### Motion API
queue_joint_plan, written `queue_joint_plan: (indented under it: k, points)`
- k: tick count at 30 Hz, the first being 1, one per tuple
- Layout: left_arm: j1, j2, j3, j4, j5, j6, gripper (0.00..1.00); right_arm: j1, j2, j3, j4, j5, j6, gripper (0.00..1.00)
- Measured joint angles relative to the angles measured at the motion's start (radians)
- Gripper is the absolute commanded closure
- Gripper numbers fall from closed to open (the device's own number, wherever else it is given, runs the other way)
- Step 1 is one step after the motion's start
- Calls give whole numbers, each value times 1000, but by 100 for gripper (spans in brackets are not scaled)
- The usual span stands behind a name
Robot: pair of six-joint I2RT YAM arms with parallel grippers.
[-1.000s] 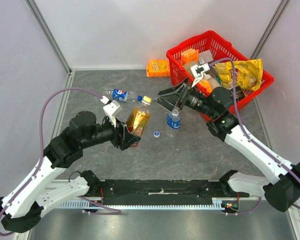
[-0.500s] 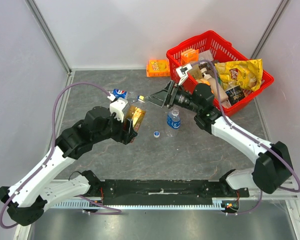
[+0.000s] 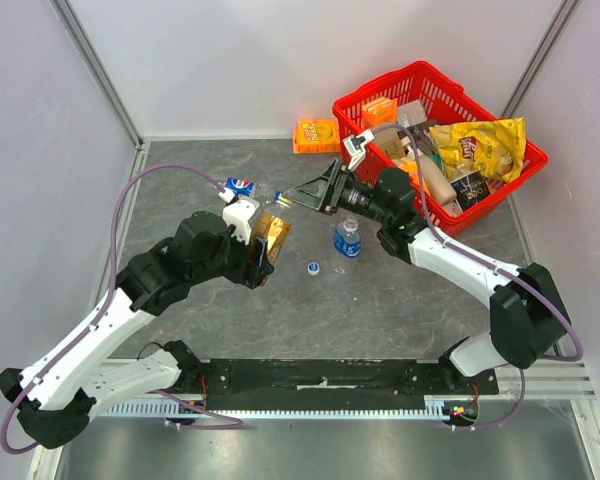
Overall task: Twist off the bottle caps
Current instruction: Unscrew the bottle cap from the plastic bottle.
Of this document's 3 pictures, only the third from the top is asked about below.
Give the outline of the brown tea bottle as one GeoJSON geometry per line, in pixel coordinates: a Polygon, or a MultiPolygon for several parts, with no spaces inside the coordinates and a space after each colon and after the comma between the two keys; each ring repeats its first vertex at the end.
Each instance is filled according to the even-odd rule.
{"type": "Polygon", "coordinates": [[[286,208],[277,201],[261,207],[262,213],[258,218],[252,238],[263,238],[267,241],[267,260],[270,264],[274,264],[291,230],[291,207],[286,208]]]}

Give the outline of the blue Pocari Sweat bottle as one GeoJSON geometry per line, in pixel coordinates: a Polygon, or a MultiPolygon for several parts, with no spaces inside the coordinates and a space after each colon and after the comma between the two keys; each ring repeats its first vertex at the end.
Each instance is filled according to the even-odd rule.
{"type": "Polygon", "coordinates": [[[347,216],[336,225],[333,244],[335,250],[346,258],[356,258],[361,251],[361,238],[359,234],[358,220],[353,216],[347,216]]]}

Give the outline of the white blue bottle cap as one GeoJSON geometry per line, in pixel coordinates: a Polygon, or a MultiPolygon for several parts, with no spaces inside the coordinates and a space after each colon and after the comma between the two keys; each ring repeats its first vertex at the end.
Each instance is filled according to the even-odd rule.
{"type": "Polygon", "coordinates": [[[308,274],[311,276],[317,276],[320,273],[320,265],[317,262],[310,262],[307,265],[308,274]]]}

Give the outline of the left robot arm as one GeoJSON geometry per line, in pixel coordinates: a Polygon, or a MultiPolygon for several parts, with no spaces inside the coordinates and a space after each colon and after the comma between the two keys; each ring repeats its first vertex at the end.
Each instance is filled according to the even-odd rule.
{"type": "Polygon", "coordinates": [[[137,395],[186,393],[201,383],[202,364],[183,341],[99,375],[97,367],[143,326],[187,298],[192,287],[224,277],[250,289],[273,273],[268,241],[254,234],[261,210],[247,202],[219,215],[199,211],[176,233],[134,256],[105,298],[37,363],[0,373],[0,391],[36,445],[55,449],[71,442],[97,416],[137,395]]]}

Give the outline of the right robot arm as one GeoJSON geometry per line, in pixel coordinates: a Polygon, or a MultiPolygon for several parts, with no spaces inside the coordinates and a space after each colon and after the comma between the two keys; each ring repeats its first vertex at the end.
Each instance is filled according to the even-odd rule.
{"type": "Polygon", "coordinates": [[[377,237],[389,255],[440,275],[488,309],[488,332],[458,342],[441,358],[437,377],[449,393],[463,392],[474,376],[492,368],[529,368],[567,333],[570,321],[546,268],[500,262],[430,227],[414,207],[409,175],[399,168],[383,170],[368,186],[334,161],[321,176],[283,195],[326,215],[344,209],[378,222],[377,237]]]}

